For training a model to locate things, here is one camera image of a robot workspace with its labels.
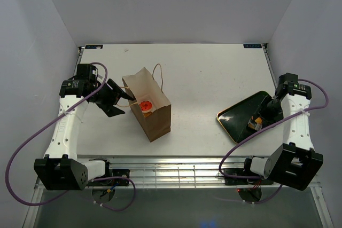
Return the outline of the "round fake bun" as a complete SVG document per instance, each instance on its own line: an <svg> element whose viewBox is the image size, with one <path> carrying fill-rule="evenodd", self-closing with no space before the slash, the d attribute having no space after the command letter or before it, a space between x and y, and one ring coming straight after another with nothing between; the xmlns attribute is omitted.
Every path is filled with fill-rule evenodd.
<svg viewBox="0 0 342 228"><path fill-rule="evenodd" d="M261 117L258 117L254 120L255 123L257 124L262 124L262 118Z"/></svg>

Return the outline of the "red fake donut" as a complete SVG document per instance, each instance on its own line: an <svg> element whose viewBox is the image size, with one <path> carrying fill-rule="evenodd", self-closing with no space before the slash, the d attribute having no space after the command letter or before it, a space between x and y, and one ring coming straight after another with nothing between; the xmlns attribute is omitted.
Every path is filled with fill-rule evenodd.
<svg viewBox="0 0 342 228"><path fill-rule="evenodd" d="M143 113L152 112L153 105L150 101L143 101L139 104L139 107Z"/></svg>

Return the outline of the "brown paper bag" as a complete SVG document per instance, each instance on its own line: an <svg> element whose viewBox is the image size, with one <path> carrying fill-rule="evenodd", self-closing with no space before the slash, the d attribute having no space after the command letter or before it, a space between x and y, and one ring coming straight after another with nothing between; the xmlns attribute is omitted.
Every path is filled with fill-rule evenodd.
<svg viewBox="0 0 342 228"><path fill-rule="evenodd" d="M164 78L160 73L160 83L156 81L156 64L150 72L145 67L134 75L122 77L123 88L133 98L127 107L144 130L148 140L153 142L171 131L172 104L164 94Z"/></svg>

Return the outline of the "metal tongs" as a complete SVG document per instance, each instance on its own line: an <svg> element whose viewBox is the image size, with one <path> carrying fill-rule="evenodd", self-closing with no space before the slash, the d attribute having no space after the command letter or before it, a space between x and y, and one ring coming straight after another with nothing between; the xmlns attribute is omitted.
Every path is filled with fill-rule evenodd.
<svg viewBox="0 0 342 228"><path fill-rule="evenodd" d="M260 131L262 129L262 124L255 123L254 120L256 118L258 118L258 117L252 116L247 123L247 127L252 129L252 130L255 130L255 131Z"/></svg>

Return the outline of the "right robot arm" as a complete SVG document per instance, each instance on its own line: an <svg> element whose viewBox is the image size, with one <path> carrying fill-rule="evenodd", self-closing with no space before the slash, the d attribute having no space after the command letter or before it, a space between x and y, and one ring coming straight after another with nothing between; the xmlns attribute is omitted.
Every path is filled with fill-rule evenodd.
<svg viewBox="0 0 342 228"><path fill-rule="evenodd" d="M247 130L258 132L283 122L283 140L269 157L253 156L241 170L244 182L255 183L260 177L303 191L323 164L323 155L315 152L309 134L311 88L299 83L298 76L281 75L274 97L264 98L250 117Z"/></svg>

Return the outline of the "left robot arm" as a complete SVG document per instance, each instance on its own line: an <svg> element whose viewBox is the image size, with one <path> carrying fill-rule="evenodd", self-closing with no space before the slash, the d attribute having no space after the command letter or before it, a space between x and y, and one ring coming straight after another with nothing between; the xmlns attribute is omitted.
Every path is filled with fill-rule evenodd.
<svg viewBox="0 0 342 228"><path fill-rule="evenodd" d="M83 190L97 180L107 185L113 180L108 161L77 159L77 138L84 113L94 103L107 117L125 112L116 107L123 98L133 100L112 79L99 78L99 63L78 64L76 74L62 82L59 92L59 114L55 130L44 157L36 159L34 170L47 190Z"/></svg>

